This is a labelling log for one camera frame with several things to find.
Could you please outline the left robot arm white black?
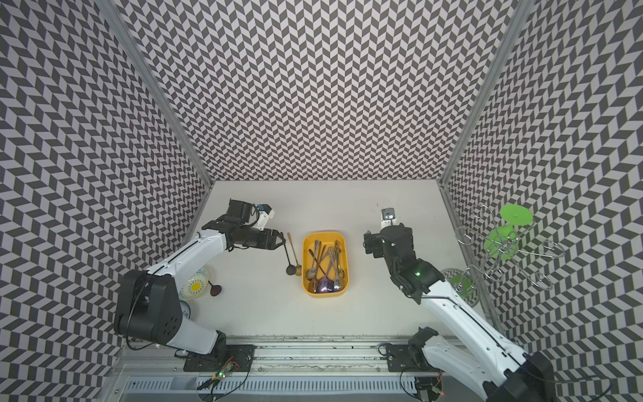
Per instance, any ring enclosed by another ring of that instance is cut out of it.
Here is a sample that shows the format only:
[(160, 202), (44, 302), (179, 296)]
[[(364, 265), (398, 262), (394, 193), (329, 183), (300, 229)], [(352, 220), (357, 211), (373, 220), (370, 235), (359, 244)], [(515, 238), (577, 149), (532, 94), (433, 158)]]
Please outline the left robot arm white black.
[(226, 213), (205, 224), (185, 246), (143, 271), (128, 271), (117, 291), (114, 332), (126, 341), (136, 338), (200, 355), (224, 355), (226, 335), (185, 318), (179, 291), (225, 252), (284, 246), (283, 233), (266, 228), (274, 214), (268, 204), (231, 199)]

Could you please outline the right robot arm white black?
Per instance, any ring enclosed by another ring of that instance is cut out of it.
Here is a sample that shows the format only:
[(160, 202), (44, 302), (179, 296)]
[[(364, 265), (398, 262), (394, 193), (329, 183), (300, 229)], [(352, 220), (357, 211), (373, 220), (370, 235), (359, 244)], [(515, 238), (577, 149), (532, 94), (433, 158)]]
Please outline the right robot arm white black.
[(366, 253), (386, 262), (390, 279), (409, 299), (435, 314), (464, 343), (462, 352), (432, 328), (421, 328), (409, 346), (423, 360), (485, 401), (554, 401), (552, 363), (529, 354), (497, 331), (466, 303), (441, 271), (417, 258), (413, 231), (394, 224), (363, 236)]

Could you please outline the ornate silver gold spoon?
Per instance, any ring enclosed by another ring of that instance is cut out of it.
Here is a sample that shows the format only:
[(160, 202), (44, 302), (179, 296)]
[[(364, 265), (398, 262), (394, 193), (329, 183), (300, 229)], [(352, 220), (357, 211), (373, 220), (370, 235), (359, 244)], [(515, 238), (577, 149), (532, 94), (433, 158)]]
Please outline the ornate silver gold spoon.
[(318, 271), (320, 271), (321, 263), (318, 261), (320, 252), (322, 249), (322, 243), (319, 240), (315, 240), (312, 248), (308, 250), (308, 256), (311, 257), (311, 264), (308, 270), (306, 271), (306, 279), (308, 281), (313, 281), (317, 279)]

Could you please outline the silver ornate handle spoon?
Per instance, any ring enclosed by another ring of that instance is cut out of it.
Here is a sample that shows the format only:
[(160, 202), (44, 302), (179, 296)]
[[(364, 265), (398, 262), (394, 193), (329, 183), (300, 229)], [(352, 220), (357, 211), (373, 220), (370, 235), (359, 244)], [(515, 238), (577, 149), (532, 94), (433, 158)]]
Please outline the silver ornate handle spoon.
[(333, 244), (333, 268), (335, 271), (334, 291), (342, 291), (348, 284), (348, 274), (343, 268), (343, 248), (340, 241), (334, 241)]

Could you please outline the plain silver spoon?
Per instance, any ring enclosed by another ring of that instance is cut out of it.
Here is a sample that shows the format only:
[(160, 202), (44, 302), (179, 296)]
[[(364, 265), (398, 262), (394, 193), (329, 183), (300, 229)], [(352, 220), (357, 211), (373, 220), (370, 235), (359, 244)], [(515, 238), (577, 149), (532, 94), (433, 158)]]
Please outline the plain silver spoon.
[[(328, 277), (333, 281), (335, 277), (335, 271), (333, 268), (333, 246), (331, 247), (326, 247), (324, 246), (321, 248), (320, 256), (322, 256), (324, 251), (329, 251), (330, 252), (330, 258), (326, 258), (322, 263), (321, 263), (321, 268), (323, 268), (324, 271), (328, 272)], [(321, 271), (318, 271), (317, 277), (323, 276)]]

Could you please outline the yellow plastic storage box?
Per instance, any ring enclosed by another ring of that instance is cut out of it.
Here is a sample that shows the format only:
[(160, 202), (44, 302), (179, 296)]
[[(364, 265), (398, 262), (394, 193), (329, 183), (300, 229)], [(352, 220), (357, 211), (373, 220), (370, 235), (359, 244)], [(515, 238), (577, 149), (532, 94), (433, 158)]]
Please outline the yellow plastic storage box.
[(347, 244), (336, 231), (309, 234), (302, 243), (301, 283), (312, 297), (341, 296), (350, 284)]

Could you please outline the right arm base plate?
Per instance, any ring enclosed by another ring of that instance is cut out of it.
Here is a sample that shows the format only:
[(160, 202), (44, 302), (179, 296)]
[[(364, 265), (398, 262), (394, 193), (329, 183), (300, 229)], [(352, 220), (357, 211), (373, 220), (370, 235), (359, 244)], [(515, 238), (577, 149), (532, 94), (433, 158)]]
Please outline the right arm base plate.
[(422, 372), (430, 369), (421, 350), (408, 344), (382, 343), (378, 352), (386, 360), (390, 373)]

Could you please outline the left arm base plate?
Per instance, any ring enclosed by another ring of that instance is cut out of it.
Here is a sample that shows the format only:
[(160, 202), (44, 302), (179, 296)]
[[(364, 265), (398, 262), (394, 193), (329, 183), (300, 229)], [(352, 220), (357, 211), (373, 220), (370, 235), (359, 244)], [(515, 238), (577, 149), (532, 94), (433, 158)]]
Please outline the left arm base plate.
[(189, 352), (184, 360), (184, 372), (211, 373), (219, 372), (226, 362), (236, 363), (233, 372), (247, 373), (254, 360), (256, 346), (253, 344), (233, 344), (226, 347), (223, 353), (197, 354)]

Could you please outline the purple iridescent spoon dark handle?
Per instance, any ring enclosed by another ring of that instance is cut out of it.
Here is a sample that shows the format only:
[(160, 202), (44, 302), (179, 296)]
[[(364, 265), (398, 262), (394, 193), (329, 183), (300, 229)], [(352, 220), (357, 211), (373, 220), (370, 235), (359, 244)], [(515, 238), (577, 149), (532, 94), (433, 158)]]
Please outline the purple iridescent spoon dark handle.
[(314, 293), (330, 293), (334, 292), (334, 282), (328, 277), (328, 272), (322, 268), (322, 262), (330, 258), (330, 252), (324, 251), (321, 257), (316, 259), (316, 272), (321, 271), (323, 276), (315, 276), (312, 280), (312, 291)]

